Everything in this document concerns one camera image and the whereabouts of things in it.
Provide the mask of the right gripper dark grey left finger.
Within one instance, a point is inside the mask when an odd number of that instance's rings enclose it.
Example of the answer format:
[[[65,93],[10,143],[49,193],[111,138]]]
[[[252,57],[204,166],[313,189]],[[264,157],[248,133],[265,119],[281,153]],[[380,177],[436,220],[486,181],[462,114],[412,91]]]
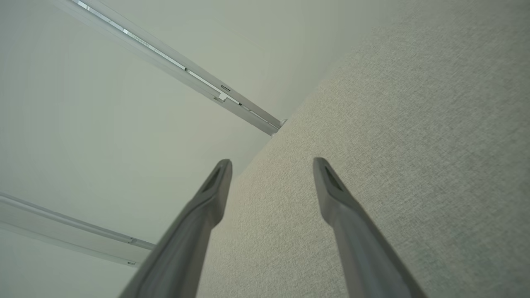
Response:
[[[194,298],[212,229],[224,216],[232,163],[221,160],[121,293],[122,298]]]

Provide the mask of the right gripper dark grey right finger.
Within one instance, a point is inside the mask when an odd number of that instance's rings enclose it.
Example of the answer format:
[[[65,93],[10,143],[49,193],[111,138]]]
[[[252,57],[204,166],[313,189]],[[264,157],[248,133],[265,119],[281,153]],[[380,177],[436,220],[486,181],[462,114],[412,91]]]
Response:
[[[351,298],[424,298],[425,292],[324,158],[314,158],[320,213],[335,235]]]

